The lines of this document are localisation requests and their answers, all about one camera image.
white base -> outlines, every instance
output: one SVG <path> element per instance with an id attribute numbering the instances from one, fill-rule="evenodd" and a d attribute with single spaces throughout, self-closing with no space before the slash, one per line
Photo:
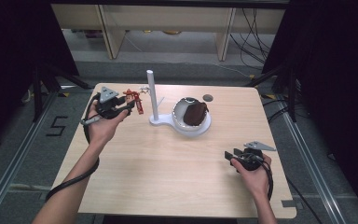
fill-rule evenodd
<path id="1" fill-rule="evenodd" d="M 209 129 L 209 127 L 211 126 L 212 119 L 211 119 L 211 116 L 209 115 L 209 113 L 206 113 L 206 120 L 202 124 L 202 127 L 200 127 L 196 131 L 188 131 L 188 132 L 180 130 L 176 127 L 175 123 L 173 122 L 172 114 L 158 115 L 157 120 L 155 120 L 154 116 L 152 115 L 152 116 L 150 116 L 149 121 L 154 126 L 159 126 L 159 125 L 163 125 L 163 124 L 170 125 L 177 132 L 179 132 L 187 137 L 197 137 L 197 136 L 201 135 L 202 133 L 205 133 Z"/>

white bowl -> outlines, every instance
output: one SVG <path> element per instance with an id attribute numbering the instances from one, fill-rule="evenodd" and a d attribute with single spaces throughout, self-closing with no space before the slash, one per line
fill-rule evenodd
<path id="1" fill-rule="evenodd" d="M 195 132 L 202 128 L 202 126 L 205 124 L 205 120 L 207 118 L 208 111 L 205 111 L 205 118 L 202 121 L 202 123 L 198 126 L 192 126 L 188 125 L 183 121 L 183 117 L 185 115 L 185 112 L 187 110 L 187 107 L 189 105 L 193 105 L 195 103 L 198 103 L 199 101 L 197 99 L 194 99 L 192 97 L 186 97 L 182 98 L 180 101 L 176 103 L 176 105 L 173 107 L 172 111 L 172 119 L 175 124 L 175 126 L 185 132 Z"/>

forearm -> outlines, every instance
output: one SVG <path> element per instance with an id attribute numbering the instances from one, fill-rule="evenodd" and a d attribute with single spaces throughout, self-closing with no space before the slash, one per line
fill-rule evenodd
<path id="1" fill-rule="evenodd" d="M 89 145 L 63 182 L 86 173 L 98 160 L 103 146 Z M 90 177 L 54 194 L 34 219 L 34 223 L 75 223 L 78 208 Z"/>
<path id="2" fill-rule="evenodd" d="M 257 209 L 259 224 L 274 224 L 278 223 L 272 211 L 269 198 L 266 195 L 254 195 L 255 206 Z"/>

white stand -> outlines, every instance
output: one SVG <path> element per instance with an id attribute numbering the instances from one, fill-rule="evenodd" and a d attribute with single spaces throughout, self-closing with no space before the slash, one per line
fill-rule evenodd
<path id="1" fill-rule="evenodd" d="M 152 108 L 153 108 L 153 115 L 150 116 L 149 121 L 154 126 L 159 125 L 170 125 L 173 127 L 177 132 L 187 136 L 187 137 L 196 137 L 199 136 L 202 133 L 205 133 L 209 127 L 211 126 L 211 115 L 209 113 L 206 113 L 205 121 L 203 122 L 202 127 L 197 129 L 196 131 L 183 131 L 180 130 L 176 124 L 173 122 L 173 116 L 172 114 L 164 114 L 159 115 L 158 114 L 158 108 L 157 108 L 157 100 L 156 100 L 156 89 L 155 89 L 155 82 L 154 82 L 154 76 L 153 71 L 147 70 L 147 82 L 149 84 L 150 89 L 150 98 L 152 101 Z"/>

wooden table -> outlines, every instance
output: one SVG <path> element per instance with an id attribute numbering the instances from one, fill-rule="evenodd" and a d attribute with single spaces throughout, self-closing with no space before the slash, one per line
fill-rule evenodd
<path id="1" fill-rule="evenodd" d="M 103 83 L 122 93 L 138 91 L 145 84 Z M 114 139 L 101 154 L 99 169 L 91 176 L 80 213 L 162 217 L 257 217 L 251 195 L 241 183 L 224 152 L 243 149 L 254 140 L 275 147 L 263 106 L 254 88 L 156 85 L 159 114 L 169 114 L 183 97 L 201 101 L 204 94 L 212 124 L 194 138 L 179 134 L 171 126 L 153 126 L 148 94 L 141 94 L 145 113 L 136 108 L 122 122 Z M 60 184 L 88 143 L 78 126 L 54 186 Z M 264 151 L 272 158 L 274 191 L 271 206 L 277 218 L 293 218 L 294 207 L 277 151 Z"/>

